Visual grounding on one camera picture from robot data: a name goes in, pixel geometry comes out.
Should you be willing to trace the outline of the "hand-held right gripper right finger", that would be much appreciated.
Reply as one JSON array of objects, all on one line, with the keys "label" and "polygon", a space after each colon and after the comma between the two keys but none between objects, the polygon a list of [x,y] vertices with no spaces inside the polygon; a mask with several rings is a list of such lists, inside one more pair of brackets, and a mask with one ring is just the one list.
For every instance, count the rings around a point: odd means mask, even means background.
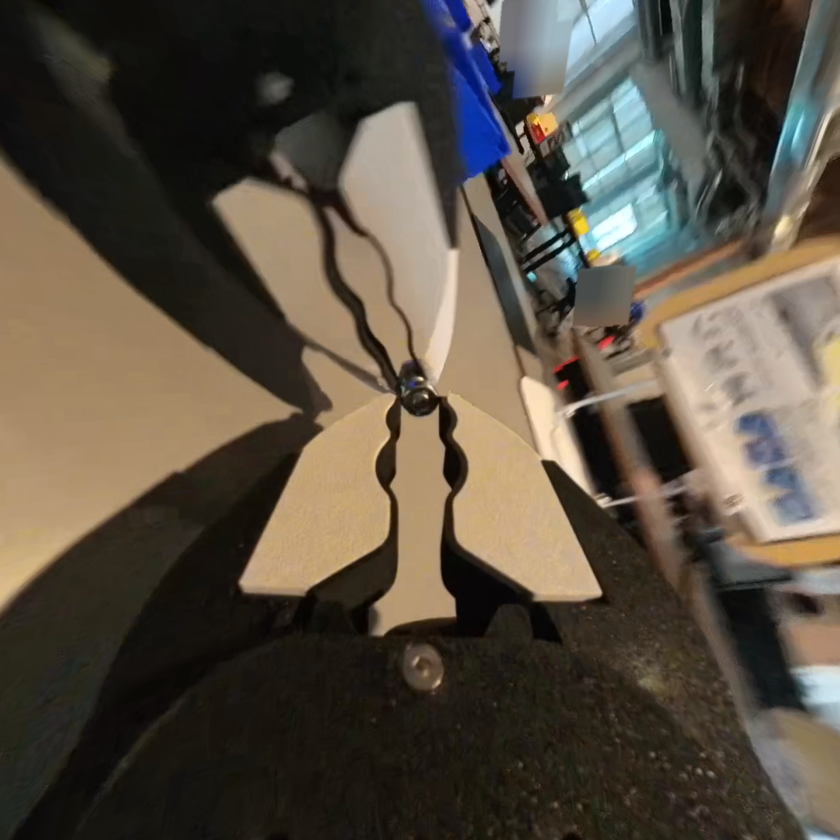
[{"label": "hand-held right gripper right finger", "polygon": [[449,493],[444,543],[530,602],[583,603],[602,588],[537,452],[461,396],[440,404]]}]

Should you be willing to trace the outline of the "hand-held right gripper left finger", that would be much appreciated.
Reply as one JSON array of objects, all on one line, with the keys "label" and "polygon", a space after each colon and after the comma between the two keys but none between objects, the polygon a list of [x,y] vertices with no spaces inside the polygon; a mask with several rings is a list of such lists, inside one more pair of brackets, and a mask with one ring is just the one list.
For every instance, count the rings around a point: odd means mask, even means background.
[{"label": "hand-held right gripper left finger", "polygon": [[378,396],[305,446],[240,577],[244,594],[303,597],[385,543],[392,502],[376,460],[395,407]]}]

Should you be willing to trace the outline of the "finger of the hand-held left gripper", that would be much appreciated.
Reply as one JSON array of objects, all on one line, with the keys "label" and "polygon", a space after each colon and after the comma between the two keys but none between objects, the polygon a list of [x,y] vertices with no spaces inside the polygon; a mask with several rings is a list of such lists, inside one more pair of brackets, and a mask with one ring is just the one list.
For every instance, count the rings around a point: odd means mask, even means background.
[{"label": "finger of the hand-held left gripper", "polygon": [[366,392],[393,393],[331,288],[318,216],[303,196],[257,180],[229,187],[212,208],[303,341],[303,360],[328,394],[343,376]]},{"label": "finger of the hand-held left gripper", "polygon": [[354,222],[383,247],[392,300],[406,317],[414,355],[437,385],[455,332],[459,248],[415,104],[398,103],[360,123],[339,189]]}]

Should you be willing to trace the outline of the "blue plastic storage bin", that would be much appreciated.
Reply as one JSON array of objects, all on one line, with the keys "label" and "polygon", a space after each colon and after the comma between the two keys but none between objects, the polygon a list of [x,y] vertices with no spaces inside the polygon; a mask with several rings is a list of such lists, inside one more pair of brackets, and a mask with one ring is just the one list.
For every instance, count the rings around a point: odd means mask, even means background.
[{"label": "blue plastic storage bin", "polygon": [[453,88],[455,129],[463,182],[484,174],[511,152],[491,94],[501,85],[486,51],[468,45],[471,22],[463,2],[422,1],[444,48]]}]

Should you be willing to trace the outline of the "silver metal bolt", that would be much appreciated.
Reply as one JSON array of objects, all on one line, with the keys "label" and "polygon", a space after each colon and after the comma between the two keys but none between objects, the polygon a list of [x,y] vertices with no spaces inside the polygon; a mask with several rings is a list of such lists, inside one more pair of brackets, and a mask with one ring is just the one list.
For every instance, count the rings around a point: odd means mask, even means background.
[{"label": "silver metal bolt", "polygon": [[439,405],[439,395],[425,379],[425,386],[416,392],[401,394],[402,408],[413,417],[428,417]]}]

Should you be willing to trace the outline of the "printed poster sheet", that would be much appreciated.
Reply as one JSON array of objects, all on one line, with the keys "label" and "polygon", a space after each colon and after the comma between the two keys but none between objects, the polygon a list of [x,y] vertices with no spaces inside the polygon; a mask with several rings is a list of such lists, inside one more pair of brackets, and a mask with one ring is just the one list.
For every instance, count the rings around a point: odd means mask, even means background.
[{"label": "printed poster sheet", "polygon": [[838,535],[838,313],[835,256],[655,329],[700,485],[756,543]]}]

